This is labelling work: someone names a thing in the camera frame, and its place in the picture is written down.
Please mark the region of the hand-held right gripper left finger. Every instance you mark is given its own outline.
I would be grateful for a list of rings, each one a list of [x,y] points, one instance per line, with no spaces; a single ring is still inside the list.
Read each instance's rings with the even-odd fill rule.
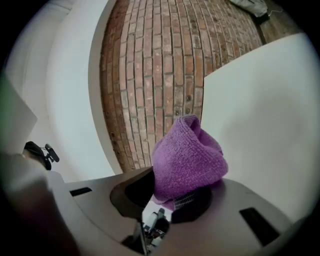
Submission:
[[[151,167],[65,183],[48,174],[56,206],[80,251],[145,251],[142,213],[154,190]]]

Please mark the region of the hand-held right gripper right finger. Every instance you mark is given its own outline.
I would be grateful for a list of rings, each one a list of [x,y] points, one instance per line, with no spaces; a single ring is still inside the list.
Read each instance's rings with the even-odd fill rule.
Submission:
[[[212,188],[209,208],[196,220],[171,224],[159,245],[161,256],[253,256],[263,249],[241,215],[262,216],[277,235],[292,222],[277,207],[243,184],[223,179]]]

